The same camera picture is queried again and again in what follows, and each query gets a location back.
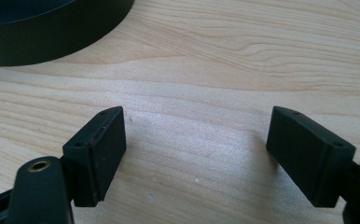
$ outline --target black round object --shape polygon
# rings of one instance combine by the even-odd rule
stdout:
[[[0,0],[0,66],[42,63],[97,41],[134,0]]]

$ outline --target screw hole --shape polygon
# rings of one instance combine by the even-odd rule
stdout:
[[[333,144],[334,144],[334,146],[336,146],[336,147],[343,147],[343,144],[342,144],[342,143],[339,143],[339,142],[334,142]]]
[[[42,170],[47,169],[49,167],[50,162],[49,161],[38,161],[34,164],[30,165],[28,168],[29,172],[40,172]]]
[[[75,147],[82,147],[84,146],[84,142],[76,142]]]

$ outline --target table surface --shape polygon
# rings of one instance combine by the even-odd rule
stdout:
[[[0,68],[0,192],[29,160],[122,105],[128,149],[76,223],[342,223],[265,149],[274,105],[357,147],[360,0],[136,0],[91,46]]]

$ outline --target wood grain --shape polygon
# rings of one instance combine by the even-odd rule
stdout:
[[[136,0],[87,48],[0,68],[0,192],[116,105],[127,152],[76,223],[342,223],[344,201],[313,208],[265,143],[281,105],[360,162],[360,0]]]

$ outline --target black clamp jaw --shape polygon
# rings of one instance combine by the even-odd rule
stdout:
[[[14,189],[0,194],[0,223],[74,223],[70,202],[104,200],[126,150],[121,106],[98,113],[63,146],[63,156],[26,162]]]
[[[360,223],[360,165],[355,147],[305,115],[275,106],[267,150],[315,207],[346,202],[345,224]]]

